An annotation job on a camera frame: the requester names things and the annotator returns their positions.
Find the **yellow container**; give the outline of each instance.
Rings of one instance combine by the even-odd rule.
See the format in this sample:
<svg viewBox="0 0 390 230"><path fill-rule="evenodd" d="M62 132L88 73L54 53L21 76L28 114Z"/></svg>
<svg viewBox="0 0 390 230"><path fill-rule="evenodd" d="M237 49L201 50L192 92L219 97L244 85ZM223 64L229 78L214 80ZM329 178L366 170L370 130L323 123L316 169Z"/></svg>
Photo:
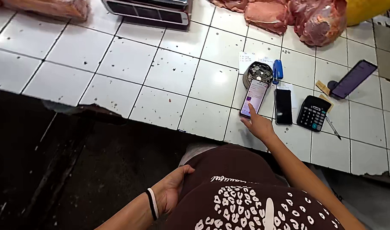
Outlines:
<svg viewBox="0 0 390 230"><path fill-rule="evenodd" d="M355 25L390 9L390 0L346 0L347 25Z"/></svg>

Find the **black wristband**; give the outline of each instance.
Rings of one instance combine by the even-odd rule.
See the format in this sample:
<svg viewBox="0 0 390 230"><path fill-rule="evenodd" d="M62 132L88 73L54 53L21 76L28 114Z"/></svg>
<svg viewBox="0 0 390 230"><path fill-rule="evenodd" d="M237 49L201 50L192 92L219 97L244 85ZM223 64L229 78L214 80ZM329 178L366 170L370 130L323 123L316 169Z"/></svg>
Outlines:
<svg viewBox="0 0 390 230"><path fill-rule="evenodd" d="M156 221L157 214L155 214L154 202L152 202L151 193L148 190L145 190L145 193L148 195L148 200L150 201L150 208L151 208L152 217L154 218L154 221Z"/></svg>

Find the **hand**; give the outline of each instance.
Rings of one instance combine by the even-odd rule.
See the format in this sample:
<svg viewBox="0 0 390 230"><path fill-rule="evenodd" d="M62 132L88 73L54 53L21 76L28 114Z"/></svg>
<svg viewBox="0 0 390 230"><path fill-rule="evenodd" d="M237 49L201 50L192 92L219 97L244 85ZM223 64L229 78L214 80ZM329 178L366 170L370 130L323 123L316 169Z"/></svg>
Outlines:
<svg viewBox="0 0 390 230"><path fill-rule="evenodd" d="M156 183L151 189L155 193L159 215L171 213L178 204L178 196L181 193L183 177L195 170L190 165L184 165Z"/></svg>
<svg viewBox="0 0 390 230"><path fill-rule="evenodd" d="M249 131L263 143L276 135L273 130L272 122L256 114L252 104L249 103L250 121L247 118L240 118L240 120L246 125Z"/></svg>

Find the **blue stapler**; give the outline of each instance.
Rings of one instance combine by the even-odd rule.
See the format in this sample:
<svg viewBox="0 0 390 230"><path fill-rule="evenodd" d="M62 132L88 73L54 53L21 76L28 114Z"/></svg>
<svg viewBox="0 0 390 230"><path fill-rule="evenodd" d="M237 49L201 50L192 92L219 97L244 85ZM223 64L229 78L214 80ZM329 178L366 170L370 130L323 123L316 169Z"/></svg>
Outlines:
<svg viewBox="0 0 390 230"><path fill-rule="evenodd" d="M279 80L283 79L283 66L281 60L275 60L273 65L273 84L279 84Z"/></svg>

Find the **smartphone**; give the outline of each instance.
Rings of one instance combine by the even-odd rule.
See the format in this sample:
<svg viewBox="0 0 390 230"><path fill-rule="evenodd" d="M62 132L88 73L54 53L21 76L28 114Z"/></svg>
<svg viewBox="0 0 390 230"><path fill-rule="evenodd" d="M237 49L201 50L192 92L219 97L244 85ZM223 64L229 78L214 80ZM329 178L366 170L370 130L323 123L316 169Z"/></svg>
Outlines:
<svg viewBox="0 0 390 230"><path fill-rule="evenodd" d="M341 79L337 86L331 90L331 94L339 97L347 97L355 88L357 88L368 76L370 76L377 66L366 61L359 61L354 68L352 68L344 77Z"/></svg>
<svg viewBox="0 0 390 230"><path fill-rule="evenodd" d="M276 105L276 124L292 125L293 118L291 116L291 91L276 89L274 94Z"/></svg>
<svg viewBox="0 0 390 230"><path fill-rule="evenodd" d="M251 81L243 102L242 110L239 112L241 116L250 118L249 102L252 104L253 108L255 108L256 113L259 111L268 87L269 85L263 81L256 79Z"/></svg>

